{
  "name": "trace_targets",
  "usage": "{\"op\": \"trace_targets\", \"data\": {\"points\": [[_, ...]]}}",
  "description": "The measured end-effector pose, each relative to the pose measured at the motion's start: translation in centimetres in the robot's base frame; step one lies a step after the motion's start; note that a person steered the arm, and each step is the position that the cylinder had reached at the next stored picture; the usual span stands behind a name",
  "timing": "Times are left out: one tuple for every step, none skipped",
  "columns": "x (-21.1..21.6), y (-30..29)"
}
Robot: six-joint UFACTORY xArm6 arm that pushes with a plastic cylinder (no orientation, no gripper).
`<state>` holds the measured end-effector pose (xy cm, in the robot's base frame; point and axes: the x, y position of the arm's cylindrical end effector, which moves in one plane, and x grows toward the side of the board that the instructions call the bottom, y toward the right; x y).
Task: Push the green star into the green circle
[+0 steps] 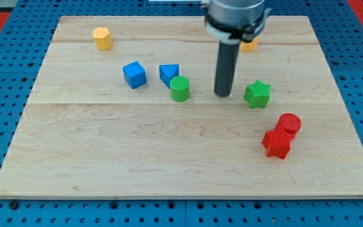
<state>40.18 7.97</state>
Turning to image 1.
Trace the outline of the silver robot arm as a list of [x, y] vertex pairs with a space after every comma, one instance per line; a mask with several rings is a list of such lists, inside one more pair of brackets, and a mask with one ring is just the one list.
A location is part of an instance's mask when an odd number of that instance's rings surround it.
[[223, 44], [251, 42], [265, 28], [271, 9], [265, 0], [210, 0], [206, 4], [205, 27]]

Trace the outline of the yellow block behind arm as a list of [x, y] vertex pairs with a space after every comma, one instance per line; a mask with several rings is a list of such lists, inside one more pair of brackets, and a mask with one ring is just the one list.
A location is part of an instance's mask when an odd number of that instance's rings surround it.
[[242, 52], [251, 52], [256, 49], [258, 45], [259, 37], [254, 38], [251, 42], [242, 41], [240, 44], [240, 50]]

